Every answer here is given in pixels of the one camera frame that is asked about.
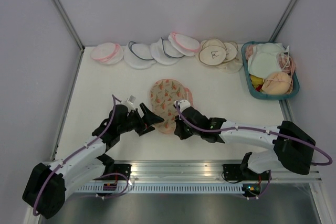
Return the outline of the floral patterned laundry bag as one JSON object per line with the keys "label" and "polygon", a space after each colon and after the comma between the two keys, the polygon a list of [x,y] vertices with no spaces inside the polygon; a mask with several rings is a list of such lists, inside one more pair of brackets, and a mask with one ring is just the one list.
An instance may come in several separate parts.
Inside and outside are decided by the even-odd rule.
{"label": "floral patterned laundry bag", "polygon": [[174,132],[176,127],[175,117],[178,115],[174,105],[179,100],[188,100],[193,105],[191,91],[177,80],[161,79],[153,85],[150,90],[152,111],[164,119],[163,123],[154,126],[156,130],[163,134]]}

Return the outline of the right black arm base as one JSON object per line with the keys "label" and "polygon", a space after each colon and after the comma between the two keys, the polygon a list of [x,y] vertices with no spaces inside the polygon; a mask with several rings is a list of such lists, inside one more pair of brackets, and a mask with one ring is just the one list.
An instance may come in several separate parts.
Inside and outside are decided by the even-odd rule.
{"label": "right black arm base", "polygon": [[257,174],[247,168],[241,169],[240,164],[223,164],[222,178],[231,184],[245,181],[268,181],[269,172]]}

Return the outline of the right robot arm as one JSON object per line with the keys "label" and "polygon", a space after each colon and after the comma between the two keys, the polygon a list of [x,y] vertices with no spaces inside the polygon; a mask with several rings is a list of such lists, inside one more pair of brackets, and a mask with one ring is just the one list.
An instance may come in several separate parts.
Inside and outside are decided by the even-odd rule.
{"label": "right robot arm", "polygon": [[209,143],[246,144],[263,148],[245,154],[239,172],[245,179],[276,168],[307,175],[316,142],[290,121],[280,126],[252,126],[223,118],[207,118],[192,106],[177,105],[174,134],[181,140],[197,135]]}

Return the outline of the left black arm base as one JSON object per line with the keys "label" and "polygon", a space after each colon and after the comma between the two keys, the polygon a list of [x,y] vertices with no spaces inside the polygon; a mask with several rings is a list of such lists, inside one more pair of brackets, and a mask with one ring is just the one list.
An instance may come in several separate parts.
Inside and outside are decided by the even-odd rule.
{"label": "left black arm base", "polygon": [[[113,165],[108,165],[105,168],[104,175],[111,174],[111,173],[120,173],[123,174],[127,179],[130,178],[131,175],[131,164],[113,164]],[[124,180],[126,179],[120,175],[110,175],[103,180]]]}

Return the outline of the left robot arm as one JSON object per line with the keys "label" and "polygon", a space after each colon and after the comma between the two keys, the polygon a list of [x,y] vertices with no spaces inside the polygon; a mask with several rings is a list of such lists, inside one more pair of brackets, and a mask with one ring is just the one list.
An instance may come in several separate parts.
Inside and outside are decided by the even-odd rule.
{"label": "left robot arm", "polygon": [[143,115],[130,105],[114,104],[108,118],[93,131],[92,136],[66,158],[49,164],[37,164],[30,174],[22,199],[33,209],[34,216],[53,217],[67,198],[82,185],[114,176],[114,160],[106,153],[124,133],[135,131],[138,136],[152,132],[162,117],[155,115],[144,103]]}

